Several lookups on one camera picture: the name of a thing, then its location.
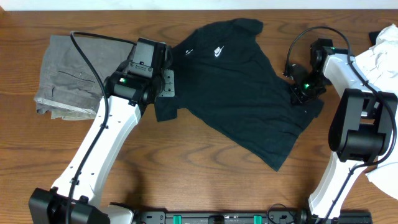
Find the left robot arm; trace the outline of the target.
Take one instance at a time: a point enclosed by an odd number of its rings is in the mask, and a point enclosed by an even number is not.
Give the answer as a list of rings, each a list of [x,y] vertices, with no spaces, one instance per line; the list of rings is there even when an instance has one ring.
[[[157,98],[174,96],[171,48],[140,38],[132,54],[99,82],[103,97],[96,118],[74,158],[50,190],[29,199],[34,223],[134,223],[134,210],[120,203],[101,207],[108,174],[129,133]]]

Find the black Nike t-shirt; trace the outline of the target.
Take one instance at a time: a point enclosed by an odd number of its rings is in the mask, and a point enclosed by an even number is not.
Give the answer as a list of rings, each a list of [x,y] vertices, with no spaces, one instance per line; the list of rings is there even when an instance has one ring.
[[[175,95],[157,99],[155,115],[168,121],[187,109],[279,170],[323,102],[292,104],[289,84],[256,42],[262,29],[256,19],[214,22],[176,45]]]

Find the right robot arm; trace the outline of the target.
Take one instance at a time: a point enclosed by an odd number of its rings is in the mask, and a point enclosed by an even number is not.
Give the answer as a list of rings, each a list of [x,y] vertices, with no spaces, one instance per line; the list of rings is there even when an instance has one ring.
[[[297,223],[370,223],[365,213],[341,212],[342,204],[359,175],[378,156],[391,153],[396,137],[397,97],[370,84],[347,49],[330,39],[310,46],[308,72],[300,64],[286,65],[291,102],[305,105],[331,85],[341,100],[328,133],[331,156],[322,179],[308,198],[308,207],[297,214]]]

